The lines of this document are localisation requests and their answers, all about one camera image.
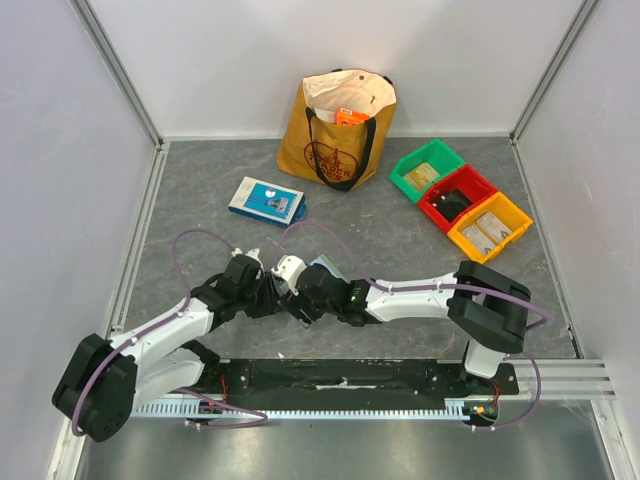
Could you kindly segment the green card holder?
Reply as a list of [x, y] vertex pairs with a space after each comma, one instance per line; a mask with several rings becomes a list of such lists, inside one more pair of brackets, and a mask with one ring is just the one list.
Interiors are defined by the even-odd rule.
[[314, 258], [309, 265], [320, 265], [328, 270], [334, 277], [339, 278], [343, 281], [347, 281], [347, 278], [343, 275], [343, 273], [338, 269], [338, 267], [329, 259], [325, 254], [321, 254]]

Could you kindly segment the gold credit card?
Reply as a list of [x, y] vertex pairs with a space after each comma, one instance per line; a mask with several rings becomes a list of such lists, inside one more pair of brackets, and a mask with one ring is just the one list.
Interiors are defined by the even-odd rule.
[[439, 176], [440, 174], [434, 167], [424, 162], [406, 173], [403, 178], [414, 190], [422, 191], [430, 183], [436, 181]]

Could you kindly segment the black credit card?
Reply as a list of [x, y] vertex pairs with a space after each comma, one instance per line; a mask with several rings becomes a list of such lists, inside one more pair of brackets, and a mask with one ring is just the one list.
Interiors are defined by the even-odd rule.
[[459, 189], [441, 194], [433, 203], [433, 207], [447, 222], [453, 222], [471, 205], [472, 202]]

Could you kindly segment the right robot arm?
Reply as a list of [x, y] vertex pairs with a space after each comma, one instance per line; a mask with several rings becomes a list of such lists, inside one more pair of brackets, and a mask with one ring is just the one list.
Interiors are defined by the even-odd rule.
[[477, 394], [489, 387], [503, 359], [524, 350], [530, 290], [474, 261], [439, 277], [350, 282], [323, 264], [285, 256], [271, 269], [284, 306], [310, 324], [325, 314], [354, 327], [404, 319], [449, 319], [470, 341], [458, 381]]

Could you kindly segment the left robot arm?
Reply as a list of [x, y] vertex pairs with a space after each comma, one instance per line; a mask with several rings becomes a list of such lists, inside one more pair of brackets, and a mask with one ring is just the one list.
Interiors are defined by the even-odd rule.
[[267, 270], [256, 251], [238, 254], [224, 272], [191, 289], [176, 306], [111, 339], [97, 334], [76, 347], [52, 395], [53, 406], [79, 436], [102, 442], [140, 406], [182, 387], [216, 388], [216, 355], [198, 338], [242, 312], [260, 318], [276, 311], [288, 285]]

